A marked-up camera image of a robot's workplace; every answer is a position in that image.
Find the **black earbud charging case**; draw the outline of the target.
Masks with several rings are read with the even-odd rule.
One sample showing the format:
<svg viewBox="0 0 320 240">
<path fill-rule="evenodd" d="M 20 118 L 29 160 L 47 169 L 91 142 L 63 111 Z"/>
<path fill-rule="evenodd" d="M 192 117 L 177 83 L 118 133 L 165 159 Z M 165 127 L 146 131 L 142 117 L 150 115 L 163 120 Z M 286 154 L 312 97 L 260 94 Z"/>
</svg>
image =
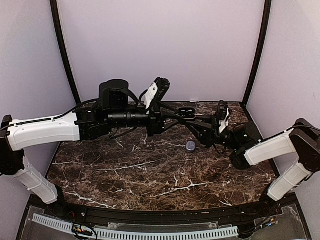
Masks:
<svg viewBox="0 0 320 240">
<path fill-rule="evenodd" d="M 196 110 L 193 107 L 181 107 L 178 109 L 178 115 L 184 120 L 195 120 Z"/>
</svg>

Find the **purple earbud charging case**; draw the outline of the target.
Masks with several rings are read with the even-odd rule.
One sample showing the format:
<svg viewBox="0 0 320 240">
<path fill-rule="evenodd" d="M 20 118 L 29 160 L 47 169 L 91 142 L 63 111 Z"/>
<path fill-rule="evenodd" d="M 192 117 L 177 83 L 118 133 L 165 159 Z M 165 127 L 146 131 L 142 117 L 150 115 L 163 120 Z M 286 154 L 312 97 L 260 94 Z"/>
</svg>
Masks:
<svg viewBox="0 0 320 240">
<path fill-rule="evenodd" d="M 189 140 L 185 145 L 185 149 L 188 153 L 194 153 L 196 150 L 196 143 L 192 140 Z"/>
</svg>

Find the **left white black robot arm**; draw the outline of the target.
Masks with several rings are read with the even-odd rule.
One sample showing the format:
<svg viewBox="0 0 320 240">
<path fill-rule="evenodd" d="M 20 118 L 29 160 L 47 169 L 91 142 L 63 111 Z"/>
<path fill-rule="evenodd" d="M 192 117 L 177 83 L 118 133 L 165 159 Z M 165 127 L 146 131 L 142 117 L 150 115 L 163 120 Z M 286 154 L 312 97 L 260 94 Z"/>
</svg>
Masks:
<svg viewBox="0 0 320 240">
<path fill-rule="evenodd" d="M 170 88 L 166 78 L 158 77 L 141 96 L 129 89 L 123 79 L 112 79 L 99 85 L 98 98 L 92 107 L 79 104 L 68 112 L 31 120 L 14 120 L 6 115 L 0 129 L 0 173 L 20 181 L 36 194 L 60 218 L 67 218 L 70 206 L 63 193 L 39 173 L 25 155 L 25 148 L 55 142 L 90 141 L 109 134 L 113 128 L 145 127 L 148 134 L 165 131 L 159 109 Z"/>
</svg>

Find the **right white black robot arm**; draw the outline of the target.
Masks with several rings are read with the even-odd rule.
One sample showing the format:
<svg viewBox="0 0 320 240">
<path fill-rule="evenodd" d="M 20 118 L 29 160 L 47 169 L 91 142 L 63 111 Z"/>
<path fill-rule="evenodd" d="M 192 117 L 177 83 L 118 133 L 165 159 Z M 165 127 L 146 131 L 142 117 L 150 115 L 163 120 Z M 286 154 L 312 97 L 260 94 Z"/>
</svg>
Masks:
<svg viewBox="0 0 320 240">
<path fill-rule="evenodd" d="M 229 158 L 238 170 L 282 155 L 298 154 L 298 159 L 264 190 L 255 205 L 255 213 L 260 217 L 266 217 L 285 194 L 320 170 L 320 131 L 303 118 L 287 130 L 261 140 L 252 121 L 229 130 L 229 109 L 215 115 L 197 116 L 191 108 L 182 110 L 181 115 L 185 125 L 206 148 L 221 145 L 232 149 Z"/>
</svg>

